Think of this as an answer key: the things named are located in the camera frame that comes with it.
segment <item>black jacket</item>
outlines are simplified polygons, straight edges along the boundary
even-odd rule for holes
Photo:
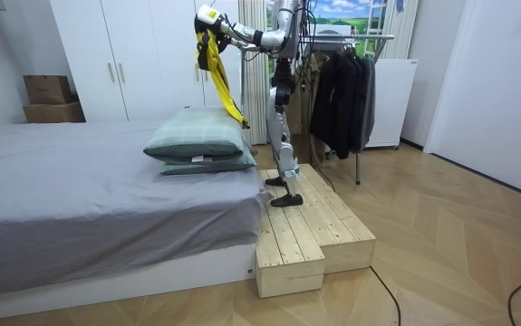
[[[374,63],[350,55],[334,55],[321,70],[314,101],[311,133],[336,151],[340,159],[361,152],[374,125]]]
[[[351,121],[357,93],[357,67],[348,56],[335,54],[321,69],[310,131],[339,158],[352,147]]]

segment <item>white bed frame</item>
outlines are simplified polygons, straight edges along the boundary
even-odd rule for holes
[[[255,278],[255,244],[196,254],[126,273],[0,294],[0,318]]]

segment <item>cardboard box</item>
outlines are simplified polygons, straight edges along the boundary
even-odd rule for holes
[[[85,122],[80,102],[31,104],[23,109],[28,123]]]
[[[31,104],[66,104],[72,101],[66,76],[24,76]]]

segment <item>wardrobe handle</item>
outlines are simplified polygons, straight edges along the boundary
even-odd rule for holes
[[[125,82],[125,72],[123,72],[123,65],[119,64],[119,72],[121,73],[121,80]]]
[[[109,67],[109,75],[111,75],[111,81],[115,82],[115,75],[113,74],[113,68],[111,68],[111,62],[107,63],[107,66]]]

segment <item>yellow strap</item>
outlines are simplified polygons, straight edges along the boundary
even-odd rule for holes
[[[240,110],[236,107],[234,100],[232,99],[232,95],[230,95],[230,87],[228,85],[226,71],[224,70],[224,64],[220,59],[219,50],[216,44],[216,36],[210,31],[207,30],[207,35],[209,36],[209,42],[207,43],[207,66],[212,75],[212,80],[216,85],[217,95],[219,95],[222,104],[226,108],[227,112],[240,124],[242,127],[246,127],[248,125],[248,120],[240,113]],[[202,42],[202,37],[204,33],[198,33],[197,38],[198,42]]]

